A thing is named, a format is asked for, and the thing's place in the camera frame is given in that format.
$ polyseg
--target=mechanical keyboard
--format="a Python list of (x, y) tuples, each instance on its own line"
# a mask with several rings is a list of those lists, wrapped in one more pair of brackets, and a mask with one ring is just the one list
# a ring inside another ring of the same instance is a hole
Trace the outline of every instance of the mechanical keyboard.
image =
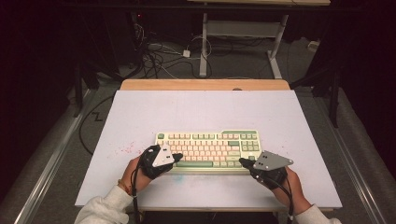
[(183, 158), (170, 174), (248, 175), (239, 158), (257, 160), (262, 153), (260, 137), (254, 130), (219, 133), (157, 133), (155, 144), (167, 144)]

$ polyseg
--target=black glove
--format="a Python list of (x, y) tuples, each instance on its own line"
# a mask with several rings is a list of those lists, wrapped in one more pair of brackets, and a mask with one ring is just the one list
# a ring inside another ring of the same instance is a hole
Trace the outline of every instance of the black glove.
[(183, 157), (183, 154), (181, 154), (181, 153), (172, 154), (172, 156), (175, 160), (173, 163), (153, 167), (152, 163), (154, 162), (155, 158), (157, 157), (160, 149), (161, 149), (161, 147), (159, 145), (148, 147), (143, 152), (143, 154), (141, 156), (141, 159), (139, 162), (140, 168), (142, 169), (143, 174), (146, 175), (150, 179), (155, 179), (159, 175), (172, 170), (173, 163), (180, 161), (180, 159)]
[(257, 180), (260, 184), (264, 185), (268, 189), (277, 189), (279, 185), (285, 182), (288, 173), (285, 167), (281, 167), (271, 171), (258, 170), (253, 167), (256, 161), (247, 160), (240, 158), (242, 166), (250, 171), (250, 175)]

